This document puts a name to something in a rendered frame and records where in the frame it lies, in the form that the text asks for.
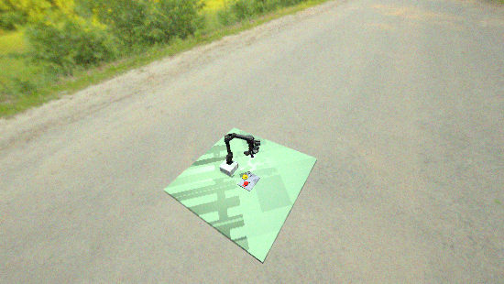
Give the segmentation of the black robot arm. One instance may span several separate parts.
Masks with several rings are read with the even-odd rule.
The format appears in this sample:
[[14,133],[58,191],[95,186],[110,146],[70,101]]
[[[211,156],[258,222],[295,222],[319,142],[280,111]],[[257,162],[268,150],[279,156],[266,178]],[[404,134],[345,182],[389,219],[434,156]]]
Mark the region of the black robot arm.
[[[231,152],[230,143],[229,143],[229,141],[231,141],[233,138],[244,139],[247,142],[249,147],[253,147],[254,144],[255,144],[255,146],[260,146],[260,139],[255,140],[253,138],[253,136],[251,136],[251,135],[244,136],[244,135],[239,135],[236,133],[225,135],[224,142],[226,143],[226,148],[227,148],[226,164],[228,164],[228,165],[231,165],[233,163],[233,161],[232,161],[233,152]],[[251,152],[253,152],[254,154],[257,154],[259,152],[259,149],[254,147],[251,149]]]

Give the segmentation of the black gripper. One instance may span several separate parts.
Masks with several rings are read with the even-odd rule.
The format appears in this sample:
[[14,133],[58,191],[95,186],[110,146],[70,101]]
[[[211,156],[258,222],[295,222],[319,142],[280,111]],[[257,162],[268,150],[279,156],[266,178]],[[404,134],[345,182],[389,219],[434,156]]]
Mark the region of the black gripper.
[[251,149],[252,149],[252,148],[254,148],[254,147],[259,148],[259,146],[249,147],[249,150],[248,150],[248,151],[245,151],[245,152],[244,152],[244,154],[245,154],[246,156],[248,156],[249,154],[250,154],[251,156],[252,156],[252,154],[254,155],[254,153],[253,153],[253,152],[251,153]]

